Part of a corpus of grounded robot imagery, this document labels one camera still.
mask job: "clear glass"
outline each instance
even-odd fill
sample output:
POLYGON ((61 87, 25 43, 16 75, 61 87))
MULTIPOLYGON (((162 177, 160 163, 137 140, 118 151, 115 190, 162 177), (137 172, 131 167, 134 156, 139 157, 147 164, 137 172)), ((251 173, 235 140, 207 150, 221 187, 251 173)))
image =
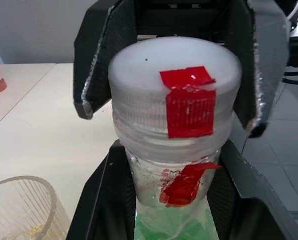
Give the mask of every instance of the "clear glass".
POLYGON ((0 182, 0 240, 64 240, 69 227, 46 180, 18 176, 0 182))
POLYGON ((139 217, 140 226, 146 229, 144 231, 168 236, 168 238, 161 238, 162 240, 177 239, 173 237, 180 234, 187 224, 192 223, 197 214, 200 215, 203 199, 212 182, 215 169, 204 171, 197 182, 195 196, 188 204, 174 205, 165 203, 163 196, 165 184, 170 185, 174 182, 174 179, 183 172, 187 165, 193 166, 194 164, 210 162, 217 164, 220 151, 218 150, 194 163, 186 162, 184 164, 154 162, 135 157, 128 150, 126 152, 137 192, 137 217, 139 217))

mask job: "red tape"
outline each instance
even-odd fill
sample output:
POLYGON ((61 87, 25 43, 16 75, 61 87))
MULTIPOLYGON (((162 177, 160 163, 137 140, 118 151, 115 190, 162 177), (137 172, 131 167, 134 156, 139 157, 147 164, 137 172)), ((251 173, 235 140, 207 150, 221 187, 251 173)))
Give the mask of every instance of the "red tape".
POLYGON ((213 134, 215 90, 198 86, 215 83, 204 66, 160 72, 171 92, 166 96, 169 138, 197 138, 213 134))
POLYGON ((190 204, 197 196, 200 179, 205 170, 219 168, 220 165, 212 162, 187 165, 173 181, 169 174, 165 174, 168 171, 164 171, 160 202, 166 204, 166 207, 183 207, 190 204))

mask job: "black cable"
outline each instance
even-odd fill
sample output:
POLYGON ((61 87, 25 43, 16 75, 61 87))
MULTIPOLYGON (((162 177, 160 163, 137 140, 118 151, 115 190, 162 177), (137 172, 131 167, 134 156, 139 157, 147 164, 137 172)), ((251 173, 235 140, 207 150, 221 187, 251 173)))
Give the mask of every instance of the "black cable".
POLYGON ((284 76, 298 76, 298 71, 285 72, 284 76))
POLYGON ((242 156, 242 154, 243 154, 245 144, 247 144, 247 140, 248 140, 248 138, 246 138, 245 141, 244 141, 244 144, 243 144, 243 147, 242 147, 242 151, 241 151, 241 156, 242 156))
POLYGON ((282 82, 286 83, 286 84, 294 84, 294 85, 298 85, 298 80, 290 80, 290 79, 286 79, 283 78, 282 82))

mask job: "green liquid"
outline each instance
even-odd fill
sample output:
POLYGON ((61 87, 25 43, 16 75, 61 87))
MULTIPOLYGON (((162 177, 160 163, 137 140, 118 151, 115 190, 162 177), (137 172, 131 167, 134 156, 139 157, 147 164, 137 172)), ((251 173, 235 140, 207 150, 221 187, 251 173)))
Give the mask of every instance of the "green liquid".
POLYGON ((138 215, 135 222, 134 240, 218 240, 218 235, 214 226, 213 218, 209 206, 203 209, 198 217, 190 220, 179 229, 172 229, 172 235, 160 230, 149 229, 143 220, 145 215, 138 215))

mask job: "black holder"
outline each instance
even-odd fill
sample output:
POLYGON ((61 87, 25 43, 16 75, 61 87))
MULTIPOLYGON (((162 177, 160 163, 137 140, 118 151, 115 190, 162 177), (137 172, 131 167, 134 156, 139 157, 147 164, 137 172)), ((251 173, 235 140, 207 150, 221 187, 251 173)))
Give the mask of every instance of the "black holder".
MULTIPOLYGON (((220 240, 298 240, 272 186, 227 141, 207 193, 220 240)), ((136 194, 117 140, 85 184, 66 240, 134 240, 136 194)))
POLYGON ((274 0, 98 0, 74 42, 73 98, 91 119, 111 99, 108 65, 137 35, 223 44, 242 64, 234 110, 250 137, 265 130, 288 60, 288 25, 274 0))

